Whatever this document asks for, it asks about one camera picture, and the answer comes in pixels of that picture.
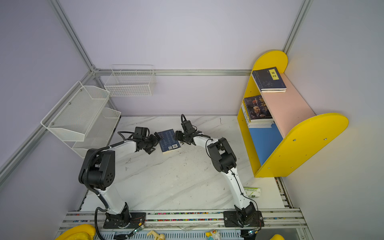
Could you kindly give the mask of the dark blue barcode book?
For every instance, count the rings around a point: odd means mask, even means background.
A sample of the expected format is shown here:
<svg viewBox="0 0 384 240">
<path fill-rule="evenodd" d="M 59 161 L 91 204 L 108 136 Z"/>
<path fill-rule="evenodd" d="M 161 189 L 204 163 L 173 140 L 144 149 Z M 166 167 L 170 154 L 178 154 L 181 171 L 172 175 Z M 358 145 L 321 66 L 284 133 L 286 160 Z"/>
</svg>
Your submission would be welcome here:
<svg viewBox="0 0 384 240">
<path fill-rule="evenodd" d="M 159 145 L 163 154 L 170 153 L 181 147 L 179 141 L 175 139 L 175 131 L 173 129 L 158 132 L 160 136 Z"/>
</svg>

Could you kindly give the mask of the white book black lettering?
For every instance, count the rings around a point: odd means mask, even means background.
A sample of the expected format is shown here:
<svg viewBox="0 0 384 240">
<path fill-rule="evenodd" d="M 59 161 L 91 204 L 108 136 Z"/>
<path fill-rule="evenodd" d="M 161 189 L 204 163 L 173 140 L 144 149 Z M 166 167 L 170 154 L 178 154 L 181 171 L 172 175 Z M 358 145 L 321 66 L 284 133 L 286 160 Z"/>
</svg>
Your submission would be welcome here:
<svg viewBox="0 0 384 240">
<path fill-rule="evenodd" d="M 245 117 L 248 128 L 271 128 L 272 124 L 250 124 L 250 120 L 256 119 L 272 119 L 270 116 L 266 116 L 260 111 L 258 106 L 247 106 L 242 103 L 242 111 Z"/>
</svg>

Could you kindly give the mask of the purple old man book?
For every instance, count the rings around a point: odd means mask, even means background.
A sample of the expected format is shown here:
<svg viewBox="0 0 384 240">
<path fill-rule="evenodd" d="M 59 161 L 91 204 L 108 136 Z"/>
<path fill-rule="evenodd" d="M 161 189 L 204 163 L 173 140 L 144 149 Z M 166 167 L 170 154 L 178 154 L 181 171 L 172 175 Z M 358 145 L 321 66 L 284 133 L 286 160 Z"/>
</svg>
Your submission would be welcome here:
<svg viewBox="0 0 384 240">
<path fill-rule="evenodd" d="M 243 102 L 251 121 L 271 120 L 273 118 L 261 95 L 244 98 Z"/>
</svg>

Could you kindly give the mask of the black cover book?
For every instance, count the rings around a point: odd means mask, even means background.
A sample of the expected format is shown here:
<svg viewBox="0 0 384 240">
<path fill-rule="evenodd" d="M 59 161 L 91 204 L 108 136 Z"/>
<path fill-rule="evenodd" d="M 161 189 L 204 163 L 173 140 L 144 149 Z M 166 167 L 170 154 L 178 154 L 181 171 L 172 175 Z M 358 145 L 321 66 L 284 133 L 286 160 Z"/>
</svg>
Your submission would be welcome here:
<svg viewBox="0 0 384 240">
<path fill-rule="evenodd" d="M 273 119 L 256 119 L 256 120 L 250 120 L 250 124 L 273 124 Z"/>
</svg>

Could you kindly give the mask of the dark blue book yellow label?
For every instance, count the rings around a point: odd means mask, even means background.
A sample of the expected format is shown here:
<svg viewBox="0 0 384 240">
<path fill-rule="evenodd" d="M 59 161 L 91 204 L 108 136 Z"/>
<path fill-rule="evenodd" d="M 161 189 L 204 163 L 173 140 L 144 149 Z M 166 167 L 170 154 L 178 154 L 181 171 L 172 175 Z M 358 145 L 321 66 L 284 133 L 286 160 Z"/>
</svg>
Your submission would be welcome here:
<svg viewBox="0 0 384 240">
<path fill-rule="evenodd" d="M 284 93 L 286 92 L 286 88 L 283 89 L 262 89 L 262 93 Z"/>
</svg>

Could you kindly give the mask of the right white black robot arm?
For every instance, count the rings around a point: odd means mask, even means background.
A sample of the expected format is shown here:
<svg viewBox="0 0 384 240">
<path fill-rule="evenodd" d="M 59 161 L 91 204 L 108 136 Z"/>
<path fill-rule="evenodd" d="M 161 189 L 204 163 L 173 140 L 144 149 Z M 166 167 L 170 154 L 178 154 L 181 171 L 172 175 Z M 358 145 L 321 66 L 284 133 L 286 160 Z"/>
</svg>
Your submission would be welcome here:
<svg viewBox="0 0 384 240">
<path fill-rule="evenodd" d="M 181 125 L 183 130 L 175 132 L 176 140 L 204 148 L 216 171 L 225 177 L 235 203 L 235 225 L 248 227 L 255 224 L 259 228 L 263 227 L 262 213 L 256 201 L 246 196 L 237 170 L 237 157 L 227 139 L 215 139 L 203 134 L 185 115 L 181 115 Z"/>
</svg>

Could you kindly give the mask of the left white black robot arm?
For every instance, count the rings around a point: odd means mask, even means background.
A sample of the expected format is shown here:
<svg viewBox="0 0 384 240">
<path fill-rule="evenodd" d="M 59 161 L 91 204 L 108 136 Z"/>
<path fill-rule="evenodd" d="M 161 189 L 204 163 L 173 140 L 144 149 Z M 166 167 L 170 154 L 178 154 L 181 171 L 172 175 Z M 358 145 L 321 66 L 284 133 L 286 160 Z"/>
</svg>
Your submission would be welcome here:
<svg viewBox="0 0 384 240">
<path fill-rule="evenodd" d="M 116 157 L 140 150 L 150 155 L 161 137 L 157 132 L 152 134 L 145 127 L 136 127 L 134 132 L 119 131 L 118 135 L 123 139 L 121 142 L 87 151 L 79 173 L 79 182 L 101 200 L 105 208 L 99 208 L 99 211 L 128 218 L 128 204 L 122 200 L 113 184 L 116 177 Z"/>
</svg>

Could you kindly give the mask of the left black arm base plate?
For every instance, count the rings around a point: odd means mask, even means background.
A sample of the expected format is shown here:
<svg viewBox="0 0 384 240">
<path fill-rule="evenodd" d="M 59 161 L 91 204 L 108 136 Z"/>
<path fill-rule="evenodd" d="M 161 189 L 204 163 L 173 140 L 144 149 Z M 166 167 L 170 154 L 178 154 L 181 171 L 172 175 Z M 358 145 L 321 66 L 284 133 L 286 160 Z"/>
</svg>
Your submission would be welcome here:
<svg viewBox="0 0 384 240">
<path fill-rule="evenodd" d="M 104 229 L 135 229 L 139 224 L 144 224 L 147 214 L 144 212 L 129 213 L 128 217 L 124 215 L 111 215 L 106 213 Z"/>
</svg>

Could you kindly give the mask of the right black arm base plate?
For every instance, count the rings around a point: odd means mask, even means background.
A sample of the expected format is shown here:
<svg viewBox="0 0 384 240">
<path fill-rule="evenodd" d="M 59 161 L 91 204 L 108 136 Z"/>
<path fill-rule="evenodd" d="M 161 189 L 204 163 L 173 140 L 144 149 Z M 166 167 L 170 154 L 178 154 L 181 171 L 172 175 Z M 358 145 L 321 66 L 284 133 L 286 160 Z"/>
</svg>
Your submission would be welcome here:
<svg viewBox="0 0 384 240">
<path fill-rule="evenodd" d="M 224 211 L 223 215 L 224 215 L 224 224 L 226 228 L 229 228 L 229 227 L 262 228 L 265 226 L 264 218 L 260 211 L 256 211 L 249 215 L 244 215 L 238 211 Z"/>
</svg>

